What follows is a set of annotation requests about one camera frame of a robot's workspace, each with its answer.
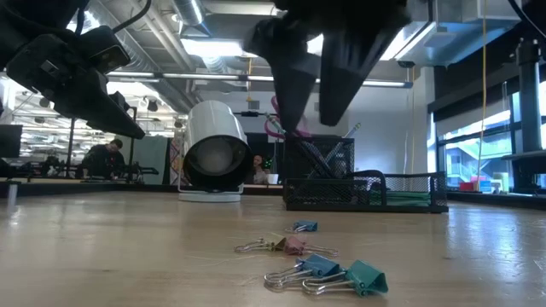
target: wooden table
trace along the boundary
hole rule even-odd
[[[546,214],[452,205],[449,214],[284,211],[280,197],[190,204],[176,194],[21,198],[0,220],[1,306],[546,306]],[[282,252],[233,246],[297,219],[311,244],[386,272],[390,291],[313,297],[274,293],[263,275]]]

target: blue binder clip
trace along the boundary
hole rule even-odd
[[[285,230],[286,232],[291,234],[297,234],[298,232],[302,232],[302,231],[317,231],[318,223],[314,221],[300,220],[294,223],[292,228],[285,229]]]
[[[322,278],[339,272],[339,264],[323,256],[311,254],[307,259],[296,259],[296,265],[290,269],[266,274],[264,282],[266,286],[281,289],[290,284],[300,284],[309,278]]]
[[[302,282],[304,292],[309,294],[323,294],[328,292],[354,291],[364,297],[370,292],[387,293],[385,273],[357,260],[344,272],[339,272],[323,278],[307,279]]]

